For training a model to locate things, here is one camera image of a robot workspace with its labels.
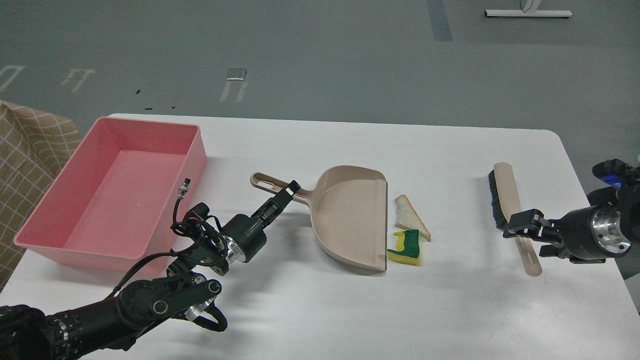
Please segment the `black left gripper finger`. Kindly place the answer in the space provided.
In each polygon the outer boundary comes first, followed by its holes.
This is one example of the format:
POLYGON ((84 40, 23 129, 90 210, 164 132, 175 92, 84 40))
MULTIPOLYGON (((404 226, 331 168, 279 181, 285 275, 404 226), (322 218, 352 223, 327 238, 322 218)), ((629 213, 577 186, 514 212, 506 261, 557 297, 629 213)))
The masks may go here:
POLYGON ((257 221, 260 227, 265 229, 282 214, 283 210, 290 204, 300 189, 301 186, 297 181, 291 181, 274 196, 268 198, 265 203, 251 215, 251 219, 257 221))

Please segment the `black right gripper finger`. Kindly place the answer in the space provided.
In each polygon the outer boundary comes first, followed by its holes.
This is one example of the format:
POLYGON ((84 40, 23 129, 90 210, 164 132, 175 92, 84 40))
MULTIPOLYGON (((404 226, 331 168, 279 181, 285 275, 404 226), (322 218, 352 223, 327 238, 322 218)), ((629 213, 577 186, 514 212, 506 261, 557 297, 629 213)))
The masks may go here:
POLYGON ((547 243, 541 246, 538 256, 540 258, 558 258, 573 261, 575 256, 564 243, 547 243))
POLYGON ((512 214, 506 228, 503 230, 504 239, 516 237, 531 240, 561 240, 562 235, 555 223, 545 219, 538 209, 524 210, 512 214))

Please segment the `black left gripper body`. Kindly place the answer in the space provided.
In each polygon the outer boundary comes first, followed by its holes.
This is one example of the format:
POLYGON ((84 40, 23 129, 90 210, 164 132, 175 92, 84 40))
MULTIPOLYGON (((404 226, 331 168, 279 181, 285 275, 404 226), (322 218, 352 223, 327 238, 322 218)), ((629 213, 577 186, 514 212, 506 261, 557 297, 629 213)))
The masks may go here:
POLYGON ((242 255, 238 260, 247 264, 266 244, 265 227, 265 223, 260 218, 236 214, 222 226, 221 232, 231 238, 240 249, 242 255))

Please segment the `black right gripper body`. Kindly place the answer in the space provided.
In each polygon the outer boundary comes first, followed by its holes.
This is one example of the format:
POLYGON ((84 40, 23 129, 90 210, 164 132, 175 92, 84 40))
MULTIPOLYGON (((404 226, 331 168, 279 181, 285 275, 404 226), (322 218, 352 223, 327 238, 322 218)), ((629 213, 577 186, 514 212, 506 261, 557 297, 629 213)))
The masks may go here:
POLYGON ((623 233, 622 212, 613 206, 572 210, 556 219, 554 228, 560 244, 552 247, 553 255, 572 264, 603 264, 631 250, 631 237, 623 233))

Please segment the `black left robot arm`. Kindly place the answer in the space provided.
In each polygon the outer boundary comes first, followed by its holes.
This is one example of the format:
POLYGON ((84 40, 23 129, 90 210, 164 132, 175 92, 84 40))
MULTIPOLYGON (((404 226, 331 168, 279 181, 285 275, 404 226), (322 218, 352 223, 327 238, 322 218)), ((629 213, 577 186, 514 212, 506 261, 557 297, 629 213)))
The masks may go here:
POLYGON ((190 246, 138 260, 105 299, 86 306, 51 315, 23 304, 2 306, 1 358, 77 360, 98 350, 128 351, 138 338, 170 319, 224 332, 228 322, 215 304, 222 285, 195 268, 223 276, 233 262, 249 262, 266 244, 265 228, 301 186, 283 182, 252 215, 237 214, 225 225, 218 219, 212 225, 210 208, 202 202, 183 219, 176 218, 189 184, 186 178, 179 187, 171 230, 191 239, 190 246))

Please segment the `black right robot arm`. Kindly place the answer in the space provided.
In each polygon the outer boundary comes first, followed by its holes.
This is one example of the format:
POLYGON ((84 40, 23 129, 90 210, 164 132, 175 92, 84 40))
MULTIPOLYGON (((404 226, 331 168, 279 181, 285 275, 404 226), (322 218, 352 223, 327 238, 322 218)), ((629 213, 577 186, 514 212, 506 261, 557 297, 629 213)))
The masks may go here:
POLYGON ((543 258, 572 264, 603 264, 627 255, 639 243, 639 169, 619 159, 599 162, 592 174, 606 184, 587 196, 589 206, 545 219, 538 209, 522 210, 496 225, 505 239, 541 242, 543 258))

